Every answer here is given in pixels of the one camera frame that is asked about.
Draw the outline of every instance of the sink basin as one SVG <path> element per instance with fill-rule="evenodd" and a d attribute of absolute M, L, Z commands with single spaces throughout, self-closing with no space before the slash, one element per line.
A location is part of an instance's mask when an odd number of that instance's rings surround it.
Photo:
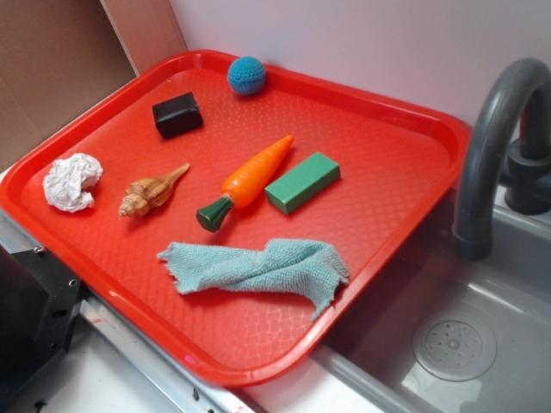
<path fill-rule="evenodd" d="M 464 262 L 452 249 L 454 198 L 439 203 L 324 345 L 343 360 L 339 374 L 355 377 L 384 411 L 549 412 L 551 226 L 496 206 L 493 253 Z"/>

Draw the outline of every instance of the red tray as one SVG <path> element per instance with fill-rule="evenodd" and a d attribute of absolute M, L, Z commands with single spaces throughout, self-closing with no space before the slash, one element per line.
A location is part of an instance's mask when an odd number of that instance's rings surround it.
<path fill-rule="evenodd" d="M 305 357 L 458 176 L 469 131 L 460 121 L 267 65 L 262 91 L 230 89 L 234 56 L 189 52 L 157 65 L 25 156 L 0 185 L 0 205 L 85 283 L 189 370 L 221 385 L 272 378 Z M 163 140 L 152 105 L 192 91 L 204 126 Z M 262 194 L 217 233 L 195 211 L 243 162 L 284 135 L 295 142 L 277 175 L 316 151 L 342 179 L 286 216 Z M 42 180 L 59 158 L 87 153 L 104 168 L 93 209 L 48 206 Z M 142 219 L 120 218 L 128 185 L 184 163 L 172 198 Z M 314 323 L 293 294 L 211 289 L 183 296 L 157 254 L 185 242 L 262 250 L 274 237 L 332 243 L 350 270 Z"/>

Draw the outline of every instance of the seashell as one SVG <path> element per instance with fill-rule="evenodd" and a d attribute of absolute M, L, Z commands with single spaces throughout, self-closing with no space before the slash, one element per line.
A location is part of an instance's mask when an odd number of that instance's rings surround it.
<path fill-rule="evenodd" d="M 172 195 L 174 184 L 189 169 L 189 163 L 162 178 L 143 178 L 132 183 L 122 199 L 119 215 L 143 217 L 155 207 L 163 205 Z"/>

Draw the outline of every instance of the crumpled paper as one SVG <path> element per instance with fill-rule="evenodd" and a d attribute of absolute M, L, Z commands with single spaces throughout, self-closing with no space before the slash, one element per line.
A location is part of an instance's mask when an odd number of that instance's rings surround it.
<path fill-rule="evenodd" d="M 92 208 L 94 198 L 83 189 L 96 185 L 102 173 L 97 159 L 84 153 L 54 161 L 42 183 L 48 204 L 69 213 Z"/>

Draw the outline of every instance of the black sponge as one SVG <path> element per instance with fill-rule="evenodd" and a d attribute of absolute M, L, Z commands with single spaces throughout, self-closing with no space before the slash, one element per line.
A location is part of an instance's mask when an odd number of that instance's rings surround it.
<path fill-rule="evenodd" d="M 153 106 L 155 126 L 163 138 L 173 138 L 203 124 L 193 93 L 177 96 Z"/>

